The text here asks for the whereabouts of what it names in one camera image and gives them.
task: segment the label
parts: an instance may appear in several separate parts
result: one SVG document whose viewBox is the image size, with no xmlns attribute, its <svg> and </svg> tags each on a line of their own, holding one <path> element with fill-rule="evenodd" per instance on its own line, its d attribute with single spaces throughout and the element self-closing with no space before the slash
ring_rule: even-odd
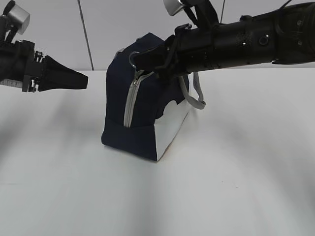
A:
<svg viewBox="0 0 315 236">
<path fill-rule="evenodd" d="M 22 88 L 23 82 L 16 81 L 16 80 L 9 80 L 5 79 L 0 82 L 0 85 L 9 86 L 9 87 L 15 87 L 15 88 Z"/>
</svg>

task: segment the white bag panel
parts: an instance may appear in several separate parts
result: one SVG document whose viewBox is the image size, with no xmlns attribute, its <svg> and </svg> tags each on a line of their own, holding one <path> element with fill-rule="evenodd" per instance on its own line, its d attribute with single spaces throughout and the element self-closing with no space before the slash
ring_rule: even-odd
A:
<svg viewBox="0 0 315 236">
<path fill-rule="evenodd" d="M 189 75 L 189 94 L 192 95 L 192 79 Z M 164 110 L 164 115 L 157 119 L 154 127 L 156 134 L 157 160 L 164 155 L 168 146 L 180 130 L 187 114 L 192 106 L 186 101 L 177 105 L 176 101 L 171 101 Z"/>
</svg>

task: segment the white wall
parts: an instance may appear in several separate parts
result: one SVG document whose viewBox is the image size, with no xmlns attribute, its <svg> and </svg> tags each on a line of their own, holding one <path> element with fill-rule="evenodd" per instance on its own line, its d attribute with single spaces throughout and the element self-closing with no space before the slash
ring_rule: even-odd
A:
<svg viewBox="0 0 315 236">
<path fill-rule="evenodd" d="M 9 0 L 0 1 L 0 11 Z M 35 43 L 38 51 L 74 69 L 90 70 L 77 0 L 16 0 L 31 14 L 31 22 L 16 40 Z"/>
<path fill-rule="evenodd" d="M 9 0 L 0 2 L 2 10 Z M 241 15 L 257 15 L 277 9 L 285 0 L 226 0 L 223 22 L 238 21 Z M 294 0 L 291 4 L 307 2 Z M 77 70 L 91 70 L 90 59 L 77 0 L 17 0 L 31 13 L 31 23 L 25 39 L 60 63 Z M 223 0 L 212 0 L 221 16 Z M 81 0 L 91 53 L 96 70 L 104 70 L 115 52 L 128 46 L 136 38 L 152 32 L 166 39 L 176 26 L 189 23 L 185 13 L 170 17 L 163 0 Z M 247 67 L 315 67 L 315 63 L 301 65 L 262 64 Z"/>
<path fill-rule="evenodd" d="M 221 14 L 223 0 L 213 0 Z M 106 69 L 115 53 L 148 32 L 166 39 L 190 23 L 185 13 L 170 17 L 163 0 L 81 0 L 94 66 Z"/>
</svg>

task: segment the metal ring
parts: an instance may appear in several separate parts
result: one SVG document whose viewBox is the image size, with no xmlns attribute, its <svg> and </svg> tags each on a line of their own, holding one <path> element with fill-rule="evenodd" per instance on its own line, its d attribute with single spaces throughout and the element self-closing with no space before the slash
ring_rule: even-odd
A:
<svg viewBox="0 0 315 236">
<path fill-rule="evenodd" d="M 134 63 L 133 63 L 133 55 L 135 55 L 135 54 L 139 54 L 139 52 L 132 52 L 132 53 L 130 53 L 130 55 L 129 55 L 129 63 L 130 63 L 130 65 L 134 68 L 134 69 L 136 69 L 137 67 L 134 65 Z"/>
</svg>

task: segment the zipper pull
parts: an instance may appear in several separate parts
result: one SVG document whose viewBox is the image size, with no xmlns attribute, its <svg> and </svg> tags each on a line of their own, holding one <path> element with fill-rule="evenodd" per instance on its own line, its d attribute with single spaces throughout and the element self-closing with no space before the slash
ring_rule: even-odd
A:
<svg viewBox="0 0 315 236">
<path fill-rule="evenodd" d="M 140 78 L 140 76 L 143 74 L 143 72 L 144 72 L 144 70 L 139 70 L 139 71 L 135 71 L 135 73 L 134 73 L 134 78 L 133 78 L 133 81 L 132 81 L 132 83 L 133 83 L 133 85 L 135 86 L 135 87 L 137 87 L 138 86 L 138 82 L 139 82 L 139 78 Z"/>
</svg>

